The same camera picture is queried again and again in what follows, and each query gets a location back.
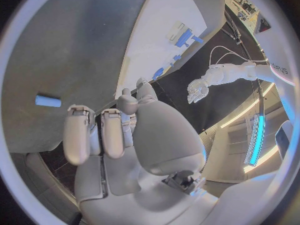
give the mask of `blue light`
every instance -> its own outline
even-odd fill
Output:
[[[251,160],[249,162],[249,164],[251,164],[251,165],[255,165],[258,161],[259,155],[261,153],[263,141],[264,141],[264,135],[265,135],[265,117],[259,116],[258,131],[257,131],[255,147],[253,150]]]

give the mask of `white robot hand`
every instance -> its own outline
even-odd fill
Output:
[[[202,79],[196,79],[192,81],[187,87],[187,101],[189,104],[192,102],[196,103],[199,100],[205,98],[209,93],[209,88],[207,87],[207,83]]]

